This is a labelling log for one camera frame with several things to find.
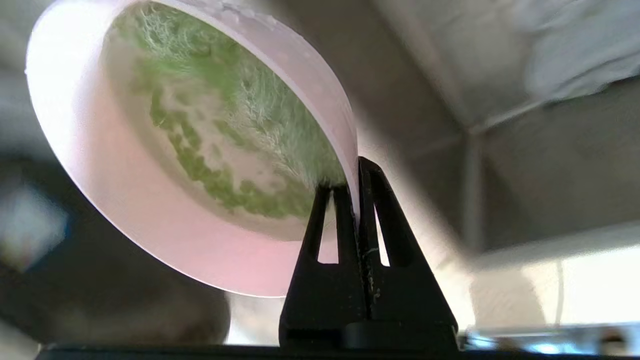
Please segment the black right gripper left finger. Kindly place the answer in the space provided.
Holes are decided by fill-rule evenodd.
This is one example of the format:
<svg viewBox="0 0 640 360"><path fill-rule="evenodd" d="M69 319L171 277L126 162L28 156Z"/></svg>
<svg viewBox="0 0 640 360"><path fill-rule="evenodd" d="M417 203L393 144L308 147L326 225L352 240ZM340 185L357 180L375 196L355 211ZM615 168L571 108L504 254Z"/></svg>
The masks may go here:
<svg viewBox="0 0 640 360"><path fill-rule="evenodd" d="M327 205L336 212L336 263L319 261ZM340 348L346 330L367 317L362 262L350 192L319 186L279 317L281 347Z"/></svg>

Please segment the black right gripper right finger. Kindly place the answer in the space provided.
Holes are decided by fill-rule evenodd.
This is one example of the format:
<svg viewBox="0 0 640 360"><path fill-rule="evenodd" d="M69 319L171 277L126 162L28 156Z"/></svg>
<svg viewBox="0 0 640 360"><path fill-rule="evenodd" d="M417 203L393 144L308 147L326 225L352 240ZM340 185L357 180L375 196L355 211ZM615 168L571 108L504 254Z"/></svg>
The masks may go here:
<svg viewBox="0 0 640 360"><path fill-rule="evenodd" d="M384 171L359 158L360 349L457 351L458 323Z"/></svg>

